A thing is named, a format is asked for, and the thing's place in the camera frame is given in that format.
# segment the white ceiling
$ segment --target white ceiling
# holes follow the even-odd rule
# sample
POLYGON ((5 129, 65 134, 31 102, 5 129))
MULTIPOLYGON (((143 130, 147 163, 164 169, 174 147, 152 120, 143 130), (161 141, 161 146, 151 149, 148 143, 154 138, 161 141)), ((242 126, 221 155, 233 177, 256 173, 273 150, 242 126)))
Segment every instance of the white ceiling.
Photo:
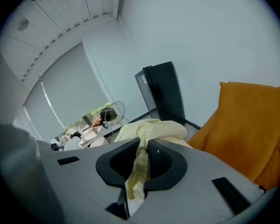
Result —
POLYGON ((112 14, 114 4, 114 0, 24 0, 1 30, 0 51, 23 81, 53 42, 88 20, 112 14), (27 19, 29 25, 20 31, 19 22, 23 19, 27 19))

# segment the black cabinet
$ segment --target black cabinet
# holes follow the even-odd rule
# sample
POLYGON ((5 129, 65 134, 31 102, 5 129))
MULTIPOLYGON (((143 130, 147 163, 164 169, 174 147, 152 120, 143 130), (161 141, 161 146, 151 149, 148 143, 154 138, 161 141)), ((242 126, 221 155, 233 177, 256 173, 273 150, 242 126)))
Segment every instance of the black cabinet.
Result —
POLYGON ((182 96, 172 62, 145 67, 135 77, 152 118, 185 124, 182 96))

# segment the roller blind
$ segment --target roller blind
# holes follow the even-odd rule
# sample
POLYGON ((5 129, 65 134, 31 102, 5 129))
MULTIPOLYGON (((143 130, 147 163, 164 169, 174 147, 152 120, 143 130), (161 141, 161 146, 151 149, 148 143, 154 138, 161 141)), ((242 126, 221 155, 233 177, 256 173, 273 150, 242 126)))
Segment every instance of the roller blind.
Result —
POLYGON ((44 141, 49 142, 64 131, 45 98, 40 82, 37 82, 31 91, 25 107, 31 122, 44 141))
POLYGON ((65 127, 108 102, 82 44, 56 61, 42 76, 42 83, 65 127))

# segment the ceiling panel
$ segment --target ceiling panel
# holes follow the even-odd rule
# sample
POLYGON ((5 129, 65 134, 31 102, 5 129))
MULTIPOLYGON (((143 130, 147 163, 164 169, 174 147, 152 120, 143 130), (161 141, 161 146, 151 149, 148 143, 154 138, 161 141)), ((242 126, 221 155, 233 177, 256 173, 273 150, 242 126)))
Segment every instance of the ceiling panel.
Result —
POLYGON ((24 0, 0 33, 0 51, 23 81, 35 61, 72 28, 113 13, 114 0, 24 0))

